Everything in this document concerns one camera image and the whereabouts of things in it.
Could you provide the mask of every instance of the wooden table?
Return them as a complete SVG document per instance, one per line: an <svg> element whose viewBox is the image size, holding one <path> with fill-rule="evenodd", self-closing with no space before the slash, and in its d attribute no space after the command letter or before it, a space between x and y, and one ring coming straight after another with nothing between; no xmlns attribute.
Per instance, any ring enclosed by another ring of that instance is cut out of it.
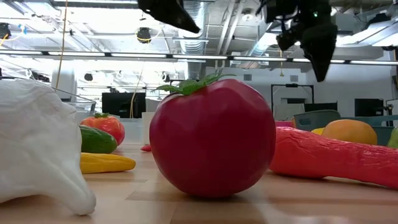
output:
<svg viewBox="0 0 398 224"><path fill-rule="evenodd" d="M97 197L95 213L76 217L51 198L34 196L0 204L0 223L398 223L398 191L344 179L305 180L267 173L249 190L209 202L170 185L152 154L141 152L139 146L124 145L120 151L137 161L133 171L85 175Z"/></svg>

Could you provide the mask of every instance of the ceiling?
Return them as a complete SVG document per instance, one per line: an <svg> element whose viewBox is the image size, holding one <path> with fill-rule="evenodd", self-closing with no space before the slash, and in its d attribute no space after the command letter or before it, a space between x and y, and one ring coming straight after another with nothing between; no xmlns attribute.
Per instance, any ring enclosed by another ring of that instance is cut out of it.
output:
<svg viewBox="0 0 398 224"><path fill-rule="evenodd" d="M67 23L65 34L65 51L90 51L90 52L145 52L145 53L181 53L181 46L178 29L155 21L151 16L143 14L141 10L128 0L70 0L70 7L67 9ZM231 0L206 0L208 6L205 21L205 54L216 54L224 21L229 14L228 6ZM251 10L252 18L243 19L239 12L238 4L244 11ZM259 33L259 25L263 22L261 16L255 16L254 11L259 6L258 0L241 0L235 5L233 16L228 32L233 33L230 44L225 45L226 53L245 55L256 44L263 35ZM389 6L391 1L387 0L363 0L363 1L331 1L334 11L345 12L354 17L354 12L366 12L383 6ZM7 22L11 25L14 41L5 41L2 49L8 50L48 50L59 51L62 48L63 15L65 13L65 2L38 1L38 0L0 0L0 22ZM233 26L234 18L238 18L237 26ZM149 44L142 44L136 38L140 27L149 27L152 40ZM273 57L280 57L278 48L270 45L266 54ZM379 47L355 47L337 48L335 58L369 58L373 59L382 56ZM283 57L302 57L302 51L295 45L282 53ZM0 66L6 75L24 76L25 70L31 69L40 72L51 78L53 60L42 58L0 58ZM98 72L111 74L121 85L128 85L137 82L137 77L145 68L147 70L142 80L146 83L161 82L163 72L176 75L176 78L184 78L186 62L155 63L148 62L110 62L98 60L80 60L77 62L81 73ZM207 66L214 66L214 62L207 62ZM300 68L308 70L311 68L305 63L286 63L286 68ZM258 64L251 64L249 67L259 68ZM280 63L269 63L261 68L279 68ZM116 76L123 71L123 76Z"/></svg>

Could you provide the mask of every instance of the tomato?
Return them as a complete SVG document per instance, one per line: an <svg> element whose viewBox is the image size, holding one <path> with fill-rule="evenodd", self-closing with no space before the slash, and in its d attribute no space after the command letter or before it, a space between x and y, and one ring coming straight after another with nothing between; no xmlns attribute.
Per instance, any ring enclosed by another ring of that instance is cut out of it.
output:
<svg viewBox="0 0 398 224"><path fill-rule="evenodd" d="M156 164L171 184L199 197L227 197L253 186L275 151L275 121L250 86L225 79L160 102L150 123Z"/></svg>
<svg viewBox="0 0 398 224"><path fill-rule="evenodd" d="M85 125L93 128L98 128L102 131L112 135L118 142L118 146L122 144L124 140L124 126L114 116L108 116L109 114L95 114L92 117L84 119L80 125Z"/></svg>

